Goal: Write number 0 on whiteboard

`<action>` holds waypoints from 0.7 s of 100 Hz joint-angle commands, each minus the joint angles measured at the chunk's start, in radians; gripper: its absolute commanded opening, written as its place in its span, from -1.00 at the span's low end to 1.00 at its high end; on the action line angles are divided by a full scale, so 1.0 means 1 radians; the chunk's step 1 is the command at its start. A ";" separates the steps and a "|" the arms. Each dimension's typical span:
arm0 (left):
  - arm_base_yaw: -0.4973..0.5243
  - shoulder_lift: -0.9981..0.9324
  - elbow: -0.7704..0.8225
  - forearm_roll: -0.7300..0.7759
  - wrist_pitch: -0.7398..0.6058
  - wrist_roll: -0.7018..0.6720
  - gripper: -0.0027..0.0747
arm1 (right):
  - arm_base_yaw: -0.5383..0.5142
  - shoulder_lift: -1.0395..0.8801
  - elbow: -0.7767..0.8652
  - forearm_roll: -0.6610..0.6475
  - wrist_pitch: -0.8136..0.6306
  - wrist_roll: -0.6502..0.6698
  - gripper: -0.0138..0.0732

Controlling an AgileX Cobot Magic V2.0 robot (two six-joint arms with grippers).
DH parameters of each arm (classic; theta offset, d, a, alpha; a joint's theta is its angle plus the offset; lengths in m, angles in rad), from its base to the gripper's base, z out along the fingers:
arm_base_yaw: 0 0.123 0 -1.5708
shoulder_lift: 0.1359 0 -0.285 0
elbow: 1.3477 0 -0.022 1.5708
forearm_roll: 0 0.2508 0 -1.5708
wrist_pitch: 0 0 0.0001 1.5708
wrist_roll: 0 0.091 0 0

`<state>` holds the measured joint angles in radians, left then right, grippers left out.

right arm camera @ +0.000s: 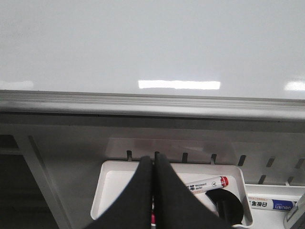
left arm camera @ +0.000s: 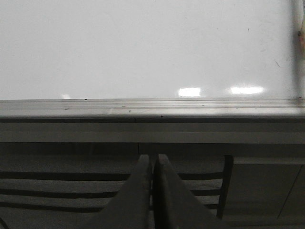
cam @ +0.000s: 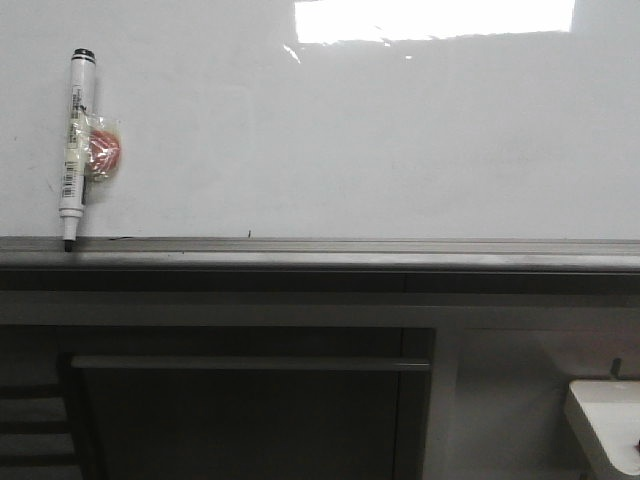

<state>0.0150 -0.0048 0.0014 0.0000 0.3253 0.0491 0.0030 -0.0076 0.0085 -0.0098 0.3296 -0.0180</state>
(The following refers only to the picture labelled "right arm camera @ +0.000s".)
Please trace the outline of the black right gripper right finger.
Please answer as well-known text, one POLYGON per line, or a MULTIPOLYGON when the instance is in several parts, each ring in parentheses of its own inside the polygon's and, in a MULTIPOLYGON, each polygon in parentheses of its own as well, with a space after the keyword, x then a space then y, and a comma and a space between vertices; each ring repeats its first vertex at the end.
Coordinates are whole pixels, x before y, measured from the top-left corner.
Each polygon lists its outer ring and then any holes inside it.
POLYGON ((185 186, 166 155, 154 160, 154 213, 158 229, 230 229, 185 186))

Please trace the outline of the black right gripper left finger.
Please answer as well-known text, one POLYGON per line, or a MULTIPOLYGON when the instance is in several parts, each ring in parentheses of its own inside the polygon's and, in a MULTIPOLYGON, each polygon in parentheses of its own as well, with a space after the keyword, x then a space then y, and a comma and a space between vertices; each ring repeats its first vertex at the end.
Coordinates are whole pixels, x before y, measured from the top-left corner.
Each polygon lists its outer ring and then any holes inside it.
POLYGON ((153 201, 153 162, 144 156, 127 186, 87 229, 150 229, 153 201))

